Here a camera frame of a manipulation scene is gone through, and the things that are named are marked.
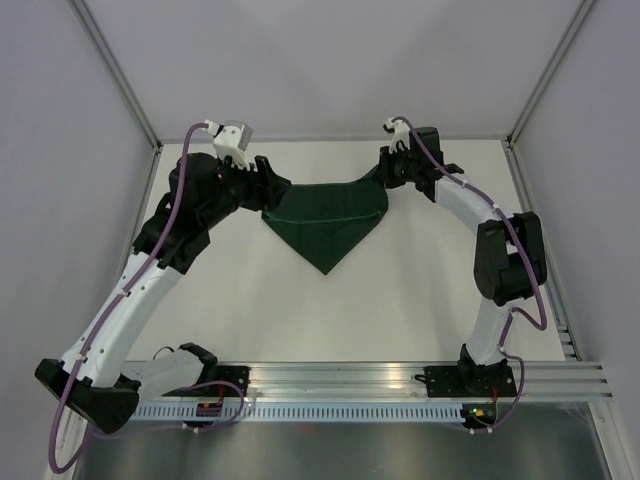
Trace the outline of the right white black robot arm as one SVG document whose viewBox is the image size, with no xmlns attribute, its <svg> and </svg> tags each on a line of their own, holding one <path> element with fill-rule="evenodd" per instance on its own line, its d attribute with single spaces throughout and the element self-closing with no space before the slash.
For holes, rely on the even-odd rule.
<svg viewBox="0 0 640 480">
<path fill-rule="evenodd" d="M 533 298 L 539 310 L 530 323 L 539 331 L 548 318 L 541 286 L 547 279 L 539 217 L 512 212 L 473 184 L 455 164 L 447 164 L 434 127 L 413 128 L 400 117 L 384 124 L 391 141 L 380 151 L 377 177 L 387 189 L 411 183 L 434 204 L 454 214 L 476 238 L 473 277 L 481 303 L 473 331 L 452 368 L 427 368 L 432 396 L 487 395 L 513 386 L 505 350 L 513 316 Z"/>
</svg>

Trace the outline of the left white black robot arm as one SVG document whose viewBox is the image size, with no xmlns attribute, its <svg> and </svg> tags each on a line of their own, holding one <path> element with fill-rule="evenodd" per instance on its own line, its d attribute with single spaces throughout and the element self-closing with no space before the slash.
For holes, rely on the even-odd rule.
<svg viewBox="0 0 640 480">
<path fill-rule="evenodd" d="M 121 279 L 80 339 L 60 359 L 44 359 L 36 378 L 64 405 L 105 434 L 120 430 L 138 405 L 218 384 L 217 357 L 194 344 L 146 362 L 129 352 L 163 298 L 209 246 L 210 232 L 240 208 L 269 211 L 290 188 L 267 158 L 248 169 L 207 153 L 178 160 L 169 190 L 133 243 Z"/>
</svg>

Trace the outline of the dark green cloth napkin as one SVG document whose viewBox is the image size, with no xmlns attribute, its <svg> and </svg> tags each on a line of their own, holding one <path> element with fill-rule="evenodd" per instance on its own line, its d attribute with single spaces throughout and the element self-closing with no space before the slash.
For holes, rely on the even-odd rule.
<svg viewBox="0 0 640 480">
<path fill-rule="evenodd" d="M 386 189 L 366 175 L 347 183 L 293 184 L 262 220 L 322 274 L 329 274 L 386 215 Z"/>
</svg>

